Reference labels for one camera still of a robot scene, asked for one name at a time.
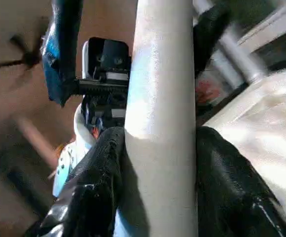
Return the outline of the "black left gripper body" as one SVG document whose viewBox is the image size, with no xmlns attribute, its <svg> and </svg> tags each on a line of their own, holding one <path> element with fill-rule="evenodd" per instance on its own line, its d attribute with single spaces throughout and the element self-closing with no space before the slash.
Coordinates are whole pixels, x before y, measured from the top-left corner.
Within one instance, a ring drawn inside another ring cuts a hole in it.
<svg viewBox="0 0 286 237">
<path fill-rule="evenodd" d="M 129 87 L 128 72 L 95 72 L 92 78 L 77 79 L 77 94 L 83 95 L 81 114 L 97 140 L 110 127 L 123 127 Z"/>
</svg>

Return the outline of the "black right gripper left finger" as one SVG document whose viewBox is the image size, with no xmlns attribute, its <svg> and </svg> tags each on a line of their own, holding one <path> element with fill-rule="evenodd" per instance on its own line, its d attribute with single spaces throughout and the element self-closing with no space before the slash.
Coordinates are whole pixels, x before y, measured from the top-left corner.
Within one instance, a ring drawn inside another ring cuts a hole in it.
<svg viewBox="0 0 286 237">
<path fill-rule="evenodd" d="M 111 237 L 121 191 L 124 128 L 105 130 L 70 173 L 46 216 L 28 237 Z"/>
</svg>

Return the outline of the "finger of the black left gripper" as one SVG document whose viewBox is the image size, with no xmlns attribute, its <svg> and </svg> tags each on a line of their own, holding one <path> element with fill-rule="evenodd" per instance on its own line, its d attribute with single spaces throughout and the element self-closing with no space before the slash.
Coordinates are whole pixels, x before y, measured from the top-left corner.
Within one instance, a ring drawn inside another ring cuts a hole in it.
<svg viewBox="0 0 286 237">
<path fill-rule="evenodd" d="M 52 1 L 52 17 L 41 48 L 49 100 L 65 105 L 75 94 L 76 49 L 82 0 Z"/>
<path fill-rule="evenodd" d="M 200 14 L 198 23 L 193 27 L 195 78 L 205 70 L 215 45 L 230 23 L 230 15 L 224 4 L 216 4 Z"/>
</svg>

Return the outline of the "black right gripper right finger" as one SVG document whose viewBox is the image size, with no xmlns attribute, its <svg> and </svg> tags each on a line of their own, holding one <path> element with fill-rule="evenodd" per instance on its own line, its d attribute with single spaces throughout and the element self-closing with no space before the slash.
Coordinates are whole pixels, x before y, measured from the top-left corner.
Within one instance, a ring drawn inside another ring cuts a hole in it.
<svg viewBox="0 0 286 237">
<path fill-rule="evenodd" d="M 196 130 L 198 235 L 286 237 L 286 215 L 252 164 L 213 128 Z"/>
</svg>

